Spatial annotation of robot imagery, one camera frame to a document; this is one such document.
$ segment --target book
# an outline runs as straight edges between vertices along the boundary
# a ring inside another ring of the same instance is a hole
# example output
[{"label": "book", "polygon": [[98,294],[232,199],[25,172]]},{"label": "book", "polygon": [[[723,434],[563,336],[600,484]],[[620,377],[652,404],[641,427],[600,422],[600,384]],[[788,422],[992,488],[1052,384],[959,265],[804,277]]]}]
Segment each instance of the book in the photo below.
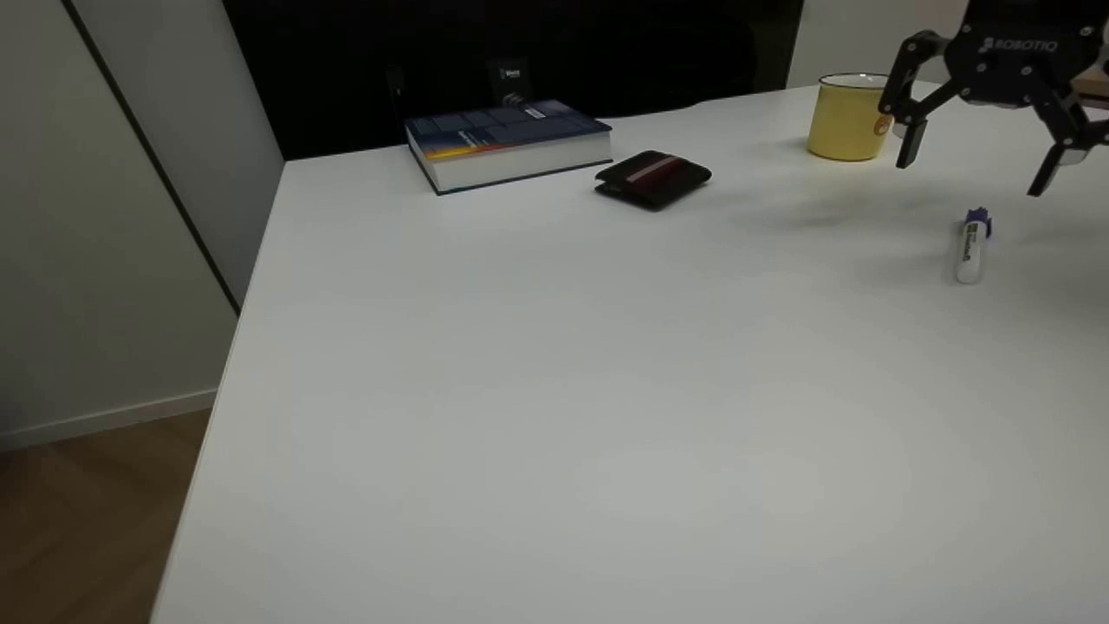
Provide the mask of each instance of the book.
[{"label": "book", "polygon": [[563,99],[408,117],[404,135],[437,195],[613,159],[611,125]]}]

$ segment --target cup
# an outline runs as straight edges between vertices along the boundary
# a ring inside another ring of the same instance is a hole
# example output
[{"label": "cup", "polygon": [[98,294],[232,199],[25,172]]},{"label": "cup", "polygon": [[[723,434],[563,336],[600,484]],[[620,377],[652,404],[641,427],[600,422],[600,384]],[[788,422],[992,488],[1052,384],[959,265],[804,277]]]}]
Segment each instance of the cup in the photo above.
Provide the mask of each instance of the cup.
[{"label": "cup", "polygon": [[888,75],[843,71],[824,75],[808,128],[808,152],[820,159],[866,162],[879,152],[891,115],[879,115]]}]

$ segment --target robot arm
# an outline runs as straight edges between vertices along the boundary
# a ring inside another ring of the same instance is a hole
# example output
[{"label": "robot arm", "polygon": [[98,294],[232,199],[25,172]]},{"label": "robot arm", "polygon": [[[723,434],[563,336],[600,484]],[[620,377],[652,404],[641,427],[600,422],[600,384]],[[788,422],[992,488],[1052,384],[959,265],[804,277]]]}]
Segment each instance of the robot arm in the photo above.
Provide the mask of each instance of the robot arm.
[{"label": "robot arm", "polygon": [[[879,110],[906,125],[897,165],[910,165],[930,115],[950,97],[1037,108],[1052,135],[1052,147],[1031,188],[1039,198],[1067,152],[1089,152],[1109,137],[1109,121],[1089,121],[1072,87],[1078,71],[1098,62],[1104,19],[1109,0],[970,0],[952,36],[910,34],[879,97]],[[944,55],[950,80],[914,99],[910,83],[935,55]]]}]

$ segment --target dark background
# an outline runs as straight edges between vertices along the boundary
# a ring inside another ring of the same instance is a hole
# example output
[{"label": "dark background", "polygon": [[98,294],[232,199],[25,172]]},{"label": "dark background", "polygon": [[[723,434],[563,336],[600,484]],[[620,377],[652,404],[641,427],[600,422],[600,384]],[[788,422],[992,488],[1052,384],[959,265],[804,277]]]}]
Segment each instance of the dark background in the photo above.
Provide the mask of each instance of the dark background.
[{"label": "dark background", "polygon": [[529,97],[587,115],[788,83],[799,0],[226,0],[285,154],[402,142],[402,117]]}]

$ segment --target wooden floor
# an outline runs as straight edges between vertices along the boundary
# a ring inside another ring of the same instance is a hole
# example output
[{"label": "wooden floor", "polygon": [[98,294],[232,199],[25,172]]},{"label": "wooden floor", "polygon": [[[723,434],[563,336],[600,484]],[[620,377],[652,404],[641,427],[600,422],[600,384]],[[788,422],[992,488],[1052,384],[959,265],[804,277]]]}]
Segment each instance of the wooden floor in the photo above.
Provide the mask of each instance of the wooden floor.
[{"label": "wooden floor", "polygon": [[0,455],[0,624],[143,624],[207,414]]}]

